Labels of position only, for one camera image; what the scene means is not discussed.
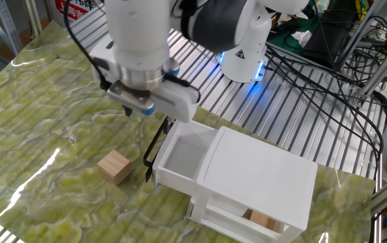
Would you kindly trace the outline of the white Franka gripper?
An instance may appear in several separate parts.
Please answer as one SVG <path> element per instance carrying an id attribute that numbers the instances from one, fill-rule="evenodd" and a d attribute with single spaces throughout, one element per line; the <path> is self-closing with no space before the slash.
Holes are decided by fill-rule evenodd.
<path id="1" fill-rule="evenodd" d="M 198 109 L 199 94 L 189 83 L 177 80 L 179 64 L 172 57 L 154 70 L 139 71 L 117 63 L 115 54 L 114 42 L 101 40 L 90 56 L 109 82 L 107 94 L 124 106 L 126 116 L 132 115 L 132 109 L 145 115 L 155 111 L 164 113 L 168 116 L 164 120 L 165 134 L 175 119 L 192 120 Z"/>

